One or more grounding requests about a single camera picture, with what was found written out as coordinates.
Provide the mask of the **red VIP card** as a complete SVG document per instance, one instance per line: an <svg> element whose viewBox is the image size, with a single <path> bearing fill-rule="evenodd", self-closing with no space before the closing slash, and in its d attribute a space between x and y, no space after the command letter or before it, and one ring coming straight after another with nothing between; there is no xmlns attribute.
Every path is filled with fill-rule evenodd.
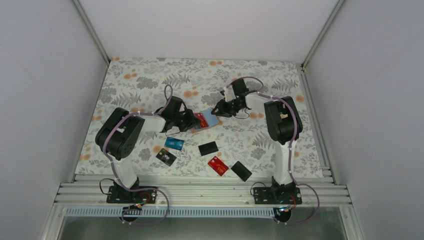
<svg viewBox="0 0 424 240"><path fill-rule="evenodd" d="M229 167L217 156L214 156L208 163L220 177L222 177L229 169Z"/></svg>
<svg viewBox="0 0 424 240"><path fill-rule="evenodd" d="M194 116L199 120L199 123L194 126L195 130L200 130L200 129L209 127L209 124L208 124L205 116L201 112L194 113Z"/></svg>

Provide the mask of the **brown leather card holder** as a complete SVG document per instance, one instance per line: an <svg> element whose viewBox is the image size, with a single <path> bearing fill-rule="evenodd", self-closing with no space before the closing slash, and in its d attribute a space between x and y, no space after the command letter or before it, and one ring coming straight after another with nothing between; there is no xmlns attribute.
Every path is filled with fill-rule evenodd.
<svg viewBox="0 0 424 240"><path fill-rule="evenodd" d="M197 133L203 130L211 129L221 123L219 118L212 114L212 108L209 107L201 112L194 113L194 116L199 120L192 129L192 133Z"/></svg>

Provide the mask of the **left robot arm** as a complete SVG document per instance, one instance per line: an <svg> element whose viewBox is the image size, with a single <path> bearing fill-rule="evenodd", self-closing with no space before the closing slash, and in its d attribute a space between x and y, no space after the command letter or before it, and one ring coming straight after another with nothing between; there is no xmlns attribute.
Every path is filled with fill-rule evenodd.
<svg viewBox="0 0 424 240"><path fill-rule="evenodd" d="M135 186L137 174L131 161L125 158L135 148L140 133L166 133L174 127L186 132L199 123L194 112L175 96L155 112L129 112L117 107L97 132L95 143L110 162L114 181L121 187L119 196L128 203L139 197L140 190Z"/></svg>

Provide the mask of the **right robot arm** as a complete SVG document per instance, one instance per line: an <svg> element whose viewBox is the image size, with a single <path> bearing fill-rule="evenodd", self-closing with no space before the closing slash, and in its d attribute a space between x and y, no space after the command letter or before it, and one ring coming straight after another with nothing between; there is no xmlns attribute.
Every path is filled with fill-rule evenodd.
<svg viewBox="0 0 424 240"><path fill-rule="evenodd" d="M278 204L290 197L289 188L297 185L293 176L292 163L294 149L303 131L296 104L292 97L266 95L259 90L250 90L244 78L238 78L220 94L223 99L212 110L212 114L220 117L235 117L240 110L255 110L265 114L269 137L275 142L274 173L271 178L271 198Z"/></svg>

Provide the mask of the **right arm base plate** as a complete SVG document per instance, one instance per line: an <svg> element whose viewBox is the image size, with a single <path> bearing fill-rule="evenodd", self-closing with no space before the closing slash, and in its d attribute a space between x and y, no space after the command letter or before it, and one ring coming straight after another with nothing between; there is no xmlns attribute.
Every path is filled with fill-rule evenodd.
<svg viewBox="0 0 424 240"><path fill-rule="evenodd" d="M256 205L301 205L303 203L298 187L280 194L274 193L270 187L254 187L252 194Z"/></svg>

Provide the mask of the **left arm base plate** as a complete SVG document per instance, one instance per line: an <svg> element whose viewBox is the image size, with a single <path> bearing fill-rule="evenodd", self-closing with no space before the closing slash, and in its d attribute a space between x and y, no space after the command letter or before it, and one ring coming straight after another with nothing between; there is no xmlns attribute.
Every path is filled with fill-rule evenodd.
<svg viewBox="0 0 424 240"><path fill-rule="evenodd" d="M110 186L106 202L108 204L154 204L156 202L157 190L155 186L139 186L142 191L131 192L123 187Z"/></svg>

